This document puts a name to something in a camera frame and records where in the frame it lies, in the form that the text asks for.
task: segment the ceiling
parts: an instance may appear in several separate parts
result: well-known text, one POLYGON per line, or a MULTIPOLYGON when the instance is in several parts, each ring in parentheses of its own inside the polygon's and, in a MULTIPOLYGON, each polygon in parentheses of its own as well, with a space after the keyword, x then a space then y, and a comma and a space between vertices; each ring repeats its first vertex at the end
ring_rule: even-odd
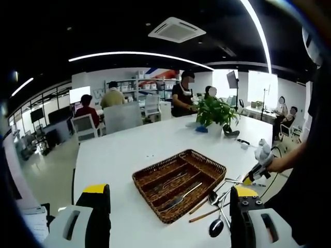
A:
MULTIPOLYGON (((101 52, 140 51, 172 55, 198 63, 250 61, 266 63, 257 29, 239 0, 121 1, 110 5, 17 6, 4 27, 2 46, 6 73, 18 71, 19 81, 7 77, 5 97, 29 78, 34 80, 9 101, 10 109, 37 92, 83 71, 120 67, 157 67, 205 71, 182 61, 142 55, 111 55, 69 62, 101 52), (183 43, 148 37, 168 17, 177 17, 206 31, 183 43), (231 50, 231 57, 222 48, 231 50)), ((282 77, 306 82, 314 66, 302 42, 301 26, 287 14, 261 0, 250 0, 266 34, 274 70, 282 77)), ((231 68, 234 65, 213 66, 231 68)), ((254 69, 239 66, 239 69, 254 69)))

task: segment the wicker basket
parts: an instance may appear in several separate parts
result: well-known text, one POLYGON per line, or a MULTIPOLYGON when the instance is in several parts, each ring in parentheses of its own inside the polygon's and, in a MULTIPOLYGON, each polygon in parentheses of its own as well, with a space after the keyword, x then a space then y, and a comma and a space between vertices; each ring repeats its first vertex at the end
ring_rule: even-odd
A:
POLYGON ((140 194, 160 220, 170 224, 205 198, 223 180, 226 171, 224 166, 200 153, 186 150, 135 172, 132 178, 140 194), (188 194, 182 202, 169 210, 161 211, 198 182, 202 182, 202 185, 188 194))

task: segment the green leaves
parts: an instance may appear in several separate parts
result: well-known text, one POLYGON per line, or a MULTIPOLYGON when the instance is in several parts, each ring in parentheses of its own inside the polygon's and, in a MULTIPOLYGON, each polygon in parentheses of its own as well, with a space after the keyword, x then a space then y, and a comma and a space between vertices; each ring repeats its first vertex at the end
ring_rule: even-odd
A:
POLYGON ((224 123, 230 125, 232 119, 237 125, 239 122, 237 115, 234 108, 214 97, 208 97, 198 103, 197 122, 205 127, 208 127, 213 121, 220 125, 224 123))

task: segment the wooden handle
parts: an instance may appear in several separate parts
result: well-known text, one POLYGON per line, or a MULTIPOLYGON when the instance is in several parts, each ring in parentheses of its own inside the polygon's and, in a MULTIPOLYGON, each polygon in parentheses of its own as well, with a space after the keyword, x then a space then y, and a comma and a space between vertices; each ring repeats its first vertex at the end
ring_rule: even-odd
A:
POLYGON ((219 211, 218 208, 215 209, 215 210, 213 210, 213 211, 211 211, 211 212, 209 212, 209 213, 205 213, 205 214, 203 214, 203 215, 201 215, 201 216, 199 216, 199 217, 196 217, 196 218, 194 218, 194 219, 192 219, 192 220, 189 220, 189 223, 192 223, 192 222, 194 222, 194 221, 198 221, 198 220, 200 220, 200 219, 202 219, 202 218, 205 218, 205 217, 207 217, 208 215, 211 215, 212 213, 215 213, 215 212, 217 212, 217 211, 219 211))
POLYGON ((196 212, 199 208, 201 208, 202 205, 204 205, 206 202, 208 201, 208 199, 204 200, 203 202, 201 202, 199 205, 197 205, 195 208, 193 208, 189 214, 193 214, 194 212, 196 212))

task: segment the ceiling air conditioner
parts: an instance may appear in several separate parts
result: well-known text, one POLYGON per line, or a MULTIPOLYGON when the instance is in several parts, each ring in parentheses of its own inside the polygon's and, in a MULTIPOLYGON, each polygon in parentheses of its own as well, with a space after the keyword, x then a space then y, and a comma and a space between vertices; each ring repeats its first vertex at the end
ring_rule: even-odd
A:
POLYGON ((188 22, 169 17, 148 34, 149 37, 182 43, 206 32, 188 22))

